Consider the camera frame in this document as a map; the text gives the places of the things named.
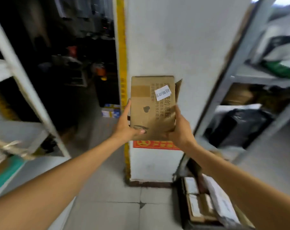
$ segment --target floor tile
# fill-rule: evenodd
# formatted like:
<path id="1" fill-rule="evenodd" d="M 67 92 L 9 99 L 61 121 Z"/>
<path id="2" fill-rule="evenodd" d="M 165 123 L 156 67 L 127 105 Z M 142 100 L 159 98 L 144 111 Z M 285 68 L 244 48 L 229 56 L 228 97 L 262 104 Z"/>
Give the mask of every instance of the floor tile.
<path id="1" fill-rule="evenodd" d="M 136 230 L 139 204 L 77 200 L 64 230 Z"/>
<path id="2" fill-rule="evenodd" d="M 141 189 L 141 202 L 172 205 L 175 194 L 177 194 L 176 190 L 171 188 L 143 187 Z"/>
<path id="3" fill-rule="evenodd" d="M 88 179 L 78 198 L 87 201 L 137 202 L 141 188 L 124 182 L 123 147 L 114 152 Z"/>
<path id="4" fill-rule="evenodd" d="M 180 214 L 168 204 L 146 204 L 140 210 L 140 230 L 179 230 Z"/>

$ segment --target white wall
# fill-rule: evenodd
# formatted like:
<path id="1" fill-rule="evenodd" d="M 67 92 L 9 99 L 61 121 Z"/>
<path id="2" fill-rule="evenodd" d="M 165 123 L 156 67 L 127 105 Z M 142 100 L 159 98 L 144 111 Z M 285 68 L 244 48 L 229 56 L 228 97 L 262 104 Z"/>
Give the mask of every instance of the white wall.
<path id="1" fill-rule="evenodd" d="M 178 105 L 194 129 L 249 3 L 250 0 L 126 0 L 128 78 L 166 74 L 174 75 L 175 81 L 183 78 Z M 131 148 L 131 179 L 169 177 L 170 174 L 165 175 L 167 163 L 178 165 L 181 154 Z"/>

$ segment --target forearm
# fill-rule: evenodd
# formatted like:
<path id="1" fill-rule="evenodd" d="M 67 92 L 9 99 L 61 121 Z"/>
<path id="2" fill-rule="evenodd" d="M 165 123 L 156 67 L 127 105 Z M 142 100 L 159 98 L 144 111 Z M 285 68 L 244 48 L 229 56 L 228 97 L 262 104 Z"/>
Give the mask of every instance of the forearm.
<path id="1" fill-rule="evenodd" d="M 229 195 L 257 229 L 290 229 L 290 197 L 193 142 L 184 150 Z"/>
<path id="2" fill-rule="evenodd" d="M 109 138 L 0 198 L 0 229 L 46 229 L 124 142 Z"/>

